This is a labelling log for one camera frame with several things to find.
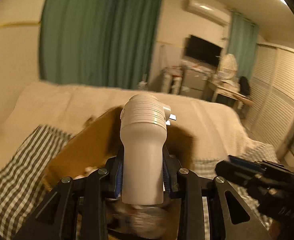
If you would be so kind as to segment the white plug-in device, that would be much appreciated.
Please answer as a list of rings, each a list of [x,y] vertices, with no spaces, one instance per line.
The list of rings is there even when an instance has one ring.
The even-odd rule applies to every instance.
[[[120,139],[124,146],[122,201],[163,203],[163,146],[171,108],[149,93],[134,95],[123,107]]]

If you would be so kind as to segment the cream quilted blanket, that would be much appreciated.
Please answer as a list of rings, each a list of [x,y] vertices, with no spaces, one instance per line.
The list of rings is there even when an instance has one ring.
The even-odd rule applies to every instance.
[[[0,169],[39,125],[72,135],[83,130],[89,118],[122,106],[134,90],[34,82],[24,89],[0,86]],[[180,95],[156,93],[176,116],[174,127],[192,136],[193,159],[225,159],[257,147],[228,106]]]

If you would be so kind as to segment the grey checked bed sheet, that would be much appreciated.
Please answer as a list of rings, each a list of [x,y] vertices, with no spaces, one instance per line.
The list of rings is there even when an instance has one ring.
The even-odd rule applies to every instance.
[[[0,169],[0,236],[13,239],[26,217],[46,194],[41,178],[47,164],[72,138],[57,128],[40,125]]]

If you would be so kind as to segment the brown cardboard box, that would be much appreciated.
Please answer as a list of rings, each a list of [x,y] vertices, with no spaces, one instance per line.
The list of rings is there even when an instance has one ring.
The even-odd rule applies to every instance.
[[[42,183],[50,191],[64,176],[78,179],[88,176],[92,170],[102,168],[106,161],[123,148],[120,140],[120,113],[122,108],[109,109],[98,118],[89,118],[84,129],[47,164]],[[194,153],[195,137],[179,126],[167,128],[165,145],[170,155],[189,168]],[[111,238],[175,239],[178,230],[180,201],[170,200],[164,194],[159,205],[129,205],[121,196],[107,198],[107,226],[113,229]]]

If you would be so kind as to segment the black bag on chair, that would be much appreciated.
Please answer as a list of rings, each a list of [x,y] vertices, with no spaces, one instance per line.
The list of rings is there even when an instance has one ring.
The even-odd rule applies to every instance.
[[[239,93],[244,96],[250,96],[251,88],[250,88],[250,84],[248,82],[248,79],[244,76],[241,76],[238,83],[240,86]]]

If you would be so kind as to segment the wooden dressing table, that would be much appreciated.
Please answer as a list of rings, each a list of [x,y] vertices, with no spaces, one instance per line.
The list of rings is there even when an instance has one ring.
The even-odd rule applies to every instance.
[[[233,105],[233,109],[235,111],[241,109],[243,105],[248,105],[249,107],[254,106],[254,102],[251,99],[243,96],[238,92],[235,92],[234,90],[221,86],[218,81],[208,81],[207,88],[213,91],[213,95],[210,99],[211,102],[216,102],[217,96],[223,95],[235,100],[235,103]]]

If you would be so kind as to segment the white louvred wardrobe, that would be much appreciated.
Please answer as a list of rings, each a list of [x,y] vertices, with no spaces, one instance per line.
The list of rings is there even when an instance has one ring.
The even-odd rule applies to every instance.
[[[294,49],[259,43],[245,128],[252,139],[280,148],[294,122]]]

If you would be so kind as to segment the white oval vanity mirror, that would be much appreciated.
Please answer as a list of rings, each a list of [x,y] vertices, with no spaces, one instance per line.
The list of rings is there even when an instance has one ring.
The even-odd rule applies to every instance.
[[[238,65],[233,54],[224,55],[219,62],[218,77],[222,80],[231,80],[236,76]]]

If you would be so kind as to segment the teal curtain right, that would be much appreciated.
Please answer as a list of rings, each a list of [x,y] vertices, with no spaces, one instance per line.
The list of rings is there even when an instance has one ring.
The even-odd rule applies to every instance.
[[[245,18],[243,14],[232,11],[227,53],[233,54],[236,59],[238,78],[242,76],[248,80],[251,78],[258,34],[259,25]]]

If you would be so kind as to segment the teal curtain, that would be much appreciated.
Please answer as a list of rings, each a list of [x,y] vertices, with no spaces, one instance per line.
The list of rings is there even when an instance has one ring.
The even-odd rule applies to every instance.
[[[45,0],[40,78],[137,89],[152,62],[162,0]]]
[[[248,80],[251,78],[258,34],[259,25],[245,18],[243,14],[232,11],[227,53],[233,54],[236,59],[238,78],[242,76]]]

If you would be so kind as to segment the white air conditioner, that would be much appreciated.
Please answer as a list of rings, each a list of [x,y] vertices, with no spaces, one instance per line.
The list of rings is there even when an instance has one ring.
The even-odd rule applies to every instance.
[[[187,0],[186,11],[204,17],[223,27],[230,22],[229,14],[195,0]]]

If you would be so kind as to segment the teal curtain left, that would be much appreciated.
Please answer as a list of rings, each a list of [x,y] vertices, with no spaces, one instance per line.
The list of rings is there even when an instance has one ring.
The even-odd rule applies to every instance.
[[[137,89],[152,62],[162,0],[45,0],[40,78]]]

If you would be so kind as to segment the black wall television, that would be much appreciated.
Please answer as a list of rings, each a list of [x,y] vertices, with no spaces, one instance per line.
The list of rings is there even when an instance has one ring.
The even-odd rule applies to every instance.
[[[207,40],[190,35],[187,39],[184,55],[200,62],[218,67],[222,47],[217,46]]]

